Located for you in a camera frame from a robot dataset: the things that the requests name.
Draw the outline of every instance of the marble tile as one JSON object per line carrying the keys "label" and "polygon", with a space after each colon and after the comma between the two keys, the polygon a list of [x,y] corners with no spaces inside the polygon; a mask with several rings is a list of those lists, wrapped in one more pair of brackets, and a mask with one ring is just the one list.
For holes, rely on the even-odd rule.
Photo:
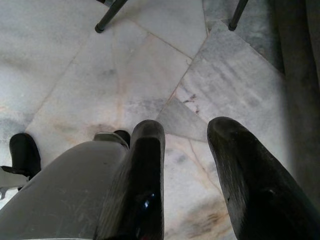
{"label": "marble tile", "polygon": [[155,119],[190,62],[128,20],[93,32],[27,128],[42,165],[96,132]]}
{"label": "marble tile", "polygon": [[176,97],[167,103],[156,121],[162,124],[168,134],[207,141],[208,125]]}
{"label": "marble tile", "polygon": [[284,73],[278,24],[274,13],[242,17],[234,31],[276,69]]}
{"label": "marble tile", "polygon": [[247,127],[290,171],[283,75],[221,21],[176,91],[206,123],[231,117]]}
{"label": "marble tile", "polygon": [[[239,0],[203,0],[206,27],[210,31],[216,20],[231,19]],[[242,13],[243,17],[260,16],[273,11],[273,0],[250,0]]]}
{"label": "marble tile", "polygon": [[164,239],[235,240],[219,182],[208,177],[192,146],[186,138],[166,135]]}
{"label": "marble tile", "polygon": [[106,7],[87,0],[0,2],[0,165]]}
{"label": "marble tile", "polygon": [[191,58],[207,37],[202,0],[130,0],[124,12]]}

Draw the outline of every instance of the black pole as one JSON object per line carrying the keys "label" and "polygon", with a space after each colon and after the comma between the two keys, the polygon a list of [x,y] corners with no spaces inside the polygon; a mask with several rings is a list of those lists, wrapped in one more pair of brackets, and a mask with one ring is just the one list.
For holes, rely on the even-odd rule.
{"label": "black pole", "polygon": [[234,31],[236,30],[237,24],[239,22],[239,19],[247,5],[248,0],[240,0],[238,5],[236,6],[235,12],[233,14],[232,20],[229,23],[229,30]]}
{"label": "black pole", "polygon": [[101,21],[95,26],[95,31],[100,34],[105,30],[106,25],[114,18],[119,10],[125,5],[128,0],[116,0],[103,16]]}

